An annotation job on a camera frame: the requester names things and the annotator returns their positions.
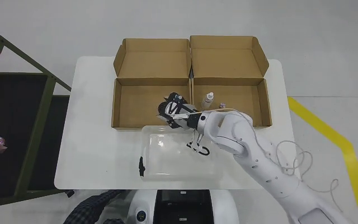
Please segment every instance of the white robotic arm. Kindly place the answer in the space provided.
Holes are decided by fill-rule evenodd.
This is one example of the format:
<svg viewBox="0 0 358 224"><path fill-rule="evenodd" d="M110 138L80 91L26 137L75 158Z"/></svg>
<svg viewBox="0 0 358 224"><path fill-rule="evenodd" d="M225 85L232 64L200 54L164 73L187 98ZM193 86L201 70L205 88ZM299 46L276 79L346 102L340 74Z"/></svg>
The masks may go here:
<svg viewBox="0 0 358 224"><path fill-rule="evenodd" d="M291 224L348 223L338 210L277 164L275 147L255 133L248 115L237 111L204 112L197 131L232 153L237 163L283 207ZM278 158L286 165L283 156Z"/></svg>

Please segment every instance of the green metal frame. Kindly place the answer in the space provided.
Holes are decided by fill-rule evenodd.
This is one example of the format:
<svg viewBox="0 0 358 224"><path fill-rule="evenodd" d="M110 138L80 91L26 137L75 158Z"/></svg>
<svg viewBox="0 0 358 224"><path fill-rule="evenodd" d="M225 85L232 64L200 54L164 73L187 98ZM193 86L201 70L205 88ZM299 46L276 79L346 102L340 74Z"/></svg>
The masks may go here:
<svg viewBox="0 0 358 224"><path fill-rule="evenodd" d="M35 68L40 70L42 73L26 73L26 72L0 72L0 75L44 75L47 76L46 84L44 87L44 92L40 101L39 109L37 111L36 119L34 126L32 128L31 137L29 140L29 144L27 146L27 152L22 163L21 172L19 178L17 180L17 185L15 189L15 193L12 197L8 198L0 198L0 205L19 202L22 200L29 200L32 198L43 197L51 194L58 194L63 192L62 190L53 189L53 190L43 190L43 191L28 191L32 170L34 168L35 160L37 157L37 151L39 149L42 134L44 131L48 111L50 108L51 100L53 97L53 92L55 89L56 83L63 86L66 90L71 91L71 87L69 87L66 83L48 71L46 68L41 66L38 62L33 60L30 56L25 54L19 48L11 44L8 40L6 40L3 36L0 36L0 54L3 48L7 47L9 50L13 51L19 57L29 62Z"/></svg>

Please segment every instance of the pink object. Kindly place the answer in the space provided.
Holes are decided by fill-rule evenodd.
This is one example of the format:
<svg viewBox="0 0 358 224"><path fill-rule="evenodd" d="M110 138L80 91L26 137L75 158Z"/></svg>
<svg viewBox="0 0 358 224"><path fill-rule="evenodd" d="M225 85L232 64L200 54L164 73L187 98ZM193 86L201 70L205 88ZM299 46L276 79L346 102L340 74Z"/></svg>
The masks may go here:
<svg viewBox="0 0 358 224"><path fill-rule="evenodd" d="M3 153L7 147L5 146L5 139L0 137L0 153Z"/></svg>

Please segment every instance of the open cardboard box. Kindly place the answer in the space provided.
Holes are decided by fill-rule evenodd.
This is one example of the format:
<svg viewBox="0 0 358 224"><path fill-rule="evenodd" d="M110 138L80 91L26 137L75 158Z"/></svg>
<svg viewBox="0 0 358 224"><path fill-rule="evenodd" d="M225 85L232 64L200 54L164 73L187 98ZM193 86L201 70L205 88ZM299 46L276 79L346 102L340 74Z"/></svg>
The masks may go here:
<svg viewBox="0 0 358 224"><path fill-rule="evenodd" d="M191 103L190 68L187 39L124 39L114 60L111 126L166 125L156 117L158 106L171 92Z"/></svg>
<svg viewBox="0 0 358 224"><path fill-rule="evenodd" d="M209 109L235 108L251 116L253 125L272 125L266 80L269 62L253 36L191 36L194 79L192 101L201 108L203 97L214 93Z"/></svg>

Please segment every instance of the gray floor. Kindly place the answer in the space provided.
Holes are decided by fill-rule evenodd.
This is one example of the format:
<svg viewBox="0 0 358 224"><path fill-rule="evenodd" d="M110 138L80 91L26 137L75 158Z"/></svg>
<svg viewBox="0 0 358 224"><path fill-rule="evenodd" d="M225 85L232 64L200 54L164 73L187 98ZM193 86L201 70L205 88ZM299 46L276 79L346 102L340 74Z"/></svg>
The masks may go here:
<svg viewBox="0 0 358 224"><path fill-rule="evenodd" d="M358 155L356 11L355 0L2 0L0 34L66 83L72 83L77 58L115 55L123 38L254 35L269 59L281 61L288 96L344 135ZM0 70L33 71L7 51ZM296 141L315 159L307 182L328 189L331 180L339 178L337 203L358 223L340 149L295 114L291 117ZM94 193L98 191L2 206L0 217L3 223L61 223L77 203ZM242 223L287 223L282 208L263 190L232 193ZM329 194L322 196L332 201ZM113 211L116 208L108 208L108 213Z"/></svg>

